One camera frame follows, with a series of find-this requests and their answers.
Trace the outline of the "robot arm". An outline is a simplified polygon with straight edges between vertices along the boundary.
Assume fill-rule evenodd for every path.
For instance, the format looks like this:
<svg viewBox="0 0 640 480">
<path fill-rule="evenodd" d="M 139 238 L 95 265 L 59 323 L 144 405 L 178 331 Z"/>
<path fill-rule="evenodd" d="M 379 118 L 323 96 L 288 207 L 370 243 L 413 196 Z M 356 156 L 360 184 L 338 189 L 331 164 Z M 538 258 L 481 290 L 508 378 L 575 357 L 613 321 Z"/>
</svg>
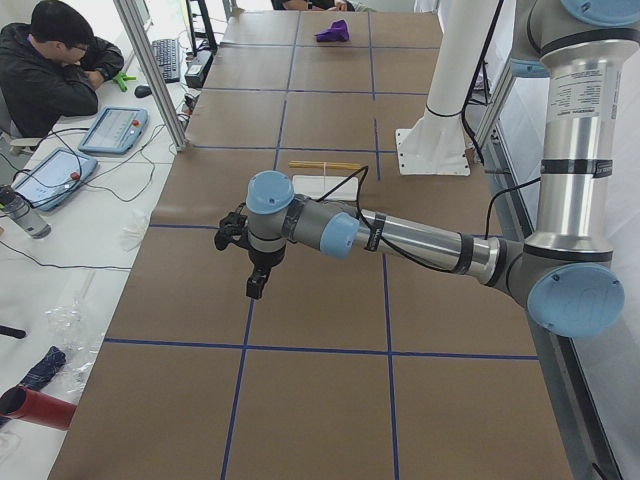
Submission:
<svg viewBox="0 0 640 480">
<path fill-rule="evenodd" d="M 603 233 L 620 78 L 639 48 L 635 1 L 521 1 L 512 70 L 550 79 L 537 221 L 523 242 L 475 238 L 295 193 L 269 170 L 249 182 L 242 241 L 260 298 L 288 243 L 343 258 L 355 246 L 391 251 L 419 265 L 469 275 L 504 292 L 530 318 L 564 337 L 594 336 L 624 306 Z"/>
</svg>

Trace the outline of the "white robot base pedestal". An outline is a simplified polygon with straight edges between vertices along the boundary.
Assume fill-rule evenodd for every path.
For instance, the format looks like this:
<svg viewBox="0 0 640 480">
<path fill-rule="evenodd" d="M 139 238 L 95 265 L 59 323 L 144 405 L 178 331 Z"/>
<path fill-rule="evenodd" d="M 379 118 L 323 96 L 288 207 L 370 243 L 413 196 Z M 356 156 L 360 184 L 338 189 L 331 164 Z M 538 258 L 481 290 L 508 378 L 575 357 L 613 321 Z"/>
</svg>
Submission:
<svg viewBox="0 0 640 480">
<path fill-rule="evenodd" d="M 470 174 L 462 116 L 508 1 L 452 1 L 424 112 L 396 131 L 402 176 Z"/>
</svg>

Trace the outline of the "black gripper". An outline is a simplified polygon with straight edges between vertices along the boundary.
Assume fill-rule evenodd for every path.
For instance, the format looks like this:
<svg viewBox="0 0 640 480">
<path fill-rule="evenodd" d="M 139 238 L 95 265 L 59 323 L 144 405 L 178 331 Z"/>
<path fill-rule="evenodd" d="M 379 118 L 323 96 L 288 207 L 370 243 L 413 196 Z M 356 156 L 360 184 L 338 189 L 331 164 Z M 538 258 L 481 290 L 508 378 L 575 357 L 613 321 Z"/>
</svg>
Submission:
<svg viewBox="0 0 640 480">
<path fill-rule="evenodd" d="M 260 300 L 264 288 L 269 280 L 271 270 L 279 265 L 285 256 L 285 247 L 278 250 L 264 252 L 249 246 L 249 259 L 253 270 L 246 282 L 246 295 L 254 300 Z"/>
</svg>

